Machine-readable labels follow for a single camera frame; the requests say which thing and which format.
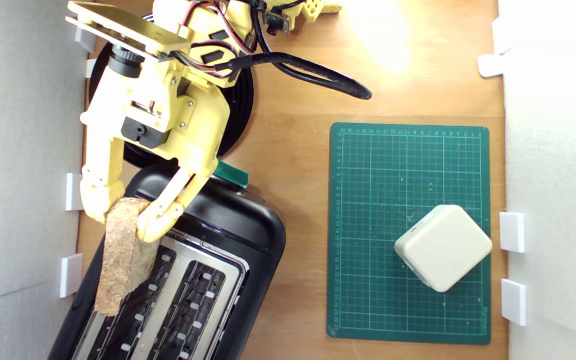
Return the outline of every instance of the metal plate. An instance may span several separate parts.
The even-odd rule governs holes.
[[[182,353],[188,359],[210,358],[247,271],[244,260],[171,232],[161,240],[151,278],[124,298],[119,315],[91,314],[73,358],[157,360],[171,349],[178,349],[181,358]],[[173,321],[179,314],[186,317],[185,322]],[[186,341],[171,333],[177,329],[171,324],[185,324],[188,319],[195,328],[192,333],[185,331]]]

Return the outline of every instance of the white box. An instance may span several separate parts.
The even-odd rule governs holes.
[[[424,284],[446,292],[492,250],[492,242],[458,205],[439,205],[395,241],[397,255]]]

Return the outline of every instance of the coiled black cable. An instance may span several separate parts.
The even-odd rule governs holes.
[[[261,22],[259,21],[258,14],[258,12],[265,11],[265,3],[258,0],[249,0],[248,3],[250,4],[250,16],[257,41],[263,53],[268,55],[269,53],[272,53],[272,51],[270,50],[270,47],[268,46],[268,43],[264,37],[264,32],[261,29]],[[285,57],[285,55],[287,54],[277,56],[274,55],[273,57],[258,57],[257,59],[263,59],[263,62],[272,62],[275,68],[282,71],[282,73],[310,84],[319,85],[320,87],[339,91],[362,100],[368,100],[373,96],[373,93],[364,85],[346,75],[343,75],[342,73],[334,71],[331,68],[327,68],[326,66],[315,64],[311,61],[307,61],[292,55],[290,55],[291,61],[288,62],[288,58]],[[302,70],[321,75],[323,78],[310,75],[309,73],[297,71],[286,66],[284,62],[296,66]]]

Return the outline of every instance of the white bracket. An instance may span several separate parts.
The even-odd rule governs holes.
[[[83,255],[74,255],[61,259],[61,276],[59,284],[59,297],[64,298],[77,292],[82,284]]]
[[[86,60],[86,79],[90,79],[92,76],[92,69],[95,67],[96,61],[96,58]]]
[[[82,203],[82,191],[80,183],[82,182],[82,174],[68,173],[66,175],[66,211],[79,211],[84,210]]]
[[[89,53],[94,53],[97,46],[97,35],[92,32],[82,30],[77,27],[75,29],[75,41],[81,45]]]
[[[501,279],[501,316],[526,326],[526,285]]]
[[[504,57],[514,43],[514,32],[510,22],[501,16],[492,22],[492,39],[494,54],[484,54],[477,58],[480,75],[484,78],[504,73]]]
[[[502,250],[525,253],[524,214],[521,212],[500,212],[499,235]]]

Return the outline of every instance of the grid lines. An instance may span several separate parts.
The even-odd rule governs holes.
[[[439,204],[490,234],[482,127],[336,123],[331,129],[329,296],[333,337],[487,344],[490,258],[448,292],[424,285],[395,240]]]

